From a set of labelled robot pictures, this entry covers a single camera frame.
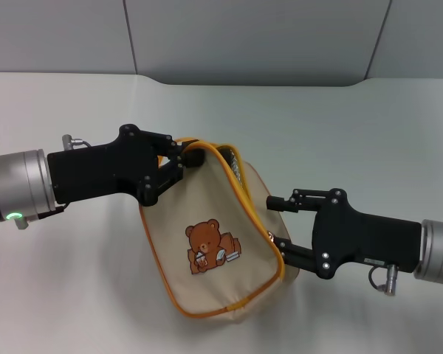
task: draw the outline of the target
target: brown bear illustration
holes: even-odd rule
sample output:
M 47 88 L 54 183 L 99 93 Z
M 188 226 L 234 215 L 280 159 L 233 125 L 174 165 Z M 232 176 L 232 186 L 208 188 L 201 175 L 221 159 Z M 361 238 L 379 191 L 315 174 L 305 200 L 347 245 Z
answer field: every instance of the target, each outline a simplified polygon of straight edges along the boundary
M 222 266 L 241 254 L 238 238 L 227 232 L 220 235 L 220 224 L 215 219 L 198 223 L 185 229 L 189 237 L 188 258 L 192 274 L 205 273 L 209 269 Z

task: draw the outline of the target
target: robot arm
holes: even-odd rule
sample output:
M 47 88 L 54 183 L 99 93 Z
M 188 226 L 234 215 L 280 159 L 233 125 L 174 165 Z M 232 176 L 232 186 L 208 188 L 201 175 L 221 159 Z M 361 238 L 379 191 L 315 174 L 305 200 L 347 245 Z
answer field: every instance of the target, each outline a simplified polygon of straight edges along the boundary
M 293 190 L 288 200 L 270 196 L 267 209 L 279 212 L 316 212 L 312 249 L 296 246 L 273 235 L 288 265 L 331 279 L 344 263 L 371 265 L 371 284 L 393 296 L 398 271 L 415 278 L 443 284 L 443 223 L 384 218 L 354 210 L 346 192 L 333 189 Z M 377 287 L 371 275 L 375 268 L 388 269 L 385 285 Z
M 191 142 L 178 145 L 169 135 L 130 124 L 109 144 L 73 150 L 76 142 L 64 136 L 66 150 L 47 158 L 42 150 L 0 156 L 0 221 L 14 219 L 26 229 L 28 221 L 63 212 L 65 206 L 56 202 L 68 205 L 120 192 L 149 207 L 182 179 L 184 166 L 204 161 L 202 150 L 182 152 Z M 168 158 L 161 168 L 158 156 Z

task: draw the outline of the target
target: green indicator light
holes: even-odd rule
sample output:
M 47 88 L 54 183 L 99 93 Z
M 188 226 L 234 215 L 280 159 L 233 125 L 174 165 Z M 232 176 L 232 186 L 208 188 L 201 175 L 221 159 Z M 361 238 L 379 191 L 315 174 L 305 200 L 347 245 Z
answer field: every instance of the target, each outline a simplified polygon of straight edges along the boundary
M 10 214 L 7 215 L 7 220 L 19 219 L 22 217 L 23 217 L 23 214 L 21 214 L 20 212 L 11 212 Z

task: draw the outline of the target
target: cable connector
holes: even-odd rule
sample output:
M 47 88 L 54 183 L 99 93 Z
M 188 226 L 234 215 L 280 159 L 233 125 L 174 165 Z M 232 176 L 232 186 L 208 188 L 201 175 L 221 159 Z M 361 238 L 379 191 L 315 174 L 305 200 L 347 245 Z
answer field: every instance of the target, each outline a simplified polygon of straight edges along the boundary
M 74 150 L 74 146 L 85 145 L 88 148 L 91 147 L 91 145 L 88 142 L 86 142 L 85 140 L 73 139 L 72 136 L 70 136 L 69 134 L 62 136 L 62 145 L 64 146 L 65 151 Z
M 374 289 L 376 289 L 377 291 L 384 293 L 387 296 L 395 296 L 396 295 L 397 273 L 399 272 L 399 268 L 394 264 L 388 265 L 386 283 L 381 284 L 381 285 L 376 285 L 376 283 L 372 279 L 372 274 L 378 268 L 379 267 L 377 265 L 375 265 L 369 271 L 368 278 L 369 278 L 369 282 L 371 283 L 372 287 Z

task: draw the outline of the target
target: gray wall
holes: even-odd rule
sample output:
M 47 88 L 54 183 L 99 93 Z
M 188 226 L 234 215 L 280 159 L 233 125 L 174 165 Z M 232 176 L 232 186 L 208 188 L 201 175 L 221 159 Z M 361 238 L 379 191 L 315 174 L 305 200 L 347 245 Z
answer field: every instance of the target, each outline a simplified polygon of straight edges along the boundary
M 443 78 L 443 0 L 393 0 L 368 77 Z
M 268 86 L 443 77 L 443 0 L 0 0 L 0 71 Z
M 139 74 L 165 83 L 364 79 L 388 0 L 127 0 Z
M 0 71 L 135 73 L 117 0 L 0 0 Z

